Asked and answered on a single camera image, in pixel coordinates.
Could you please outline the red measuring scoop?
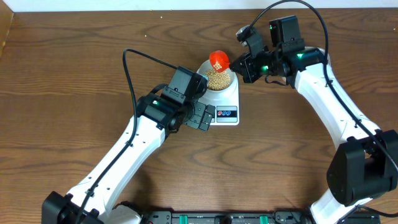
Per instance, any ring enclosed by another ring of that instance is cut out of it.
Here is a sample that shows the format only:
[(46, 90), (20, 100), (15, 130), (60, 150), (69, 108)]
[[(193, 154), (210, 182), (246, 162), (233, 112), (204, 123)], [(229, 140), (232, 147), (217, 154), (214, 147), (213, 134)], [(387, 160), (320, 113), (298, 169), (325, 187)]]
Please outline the red measuring scoop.
[(229, 58), (222, 50), (216, 50), (209, 55), (211, 67), (218, 73), (229, 68)]

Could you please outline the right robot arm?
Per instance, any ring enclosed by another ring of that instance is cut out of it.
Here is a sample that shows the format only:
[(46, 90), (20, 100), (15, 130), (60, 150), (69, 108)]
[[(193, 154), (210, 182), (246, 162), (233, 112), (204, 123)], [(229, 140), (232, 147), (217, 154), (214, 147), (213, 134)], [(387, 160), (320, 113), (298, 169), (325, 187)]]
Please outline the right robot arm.
[(236, 37), (248, 52), (230, 64), (246, 83), (282, 77), (315, 110), (335, 145), (328, 190), (310, 207), (314, 223), (339, 223), (374, 198), (397, 188), (397, 133), (367, 118), (333, 74), (326, 50), (307, 47), (295, 16), (269, 23), (273, 50), (252, 26)]

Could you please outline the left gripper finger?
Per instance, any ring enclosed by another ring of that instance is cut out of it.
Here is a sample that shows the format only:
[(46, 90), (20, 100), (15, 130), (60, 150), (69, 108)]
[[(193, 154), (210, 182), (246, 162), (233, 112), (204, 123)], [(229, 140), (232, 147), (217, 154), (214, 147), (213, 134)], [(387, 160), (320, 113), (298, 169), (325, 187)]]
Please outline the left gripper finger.
[(193, 129), (204, 129), (206, 124), (203, 123), (203, 117), (205, 116), (205, 105), (200, 102), (194, 102), (188, 104), (187, 115), (184, 119), (184, 125), (187, 125)]
[(215, 116), (215, 107), (213, 105), (206, 105), (203, 112), (203, 116), (200, 121), (199, 129), (202, 131), (208, 131), (214, 116)]

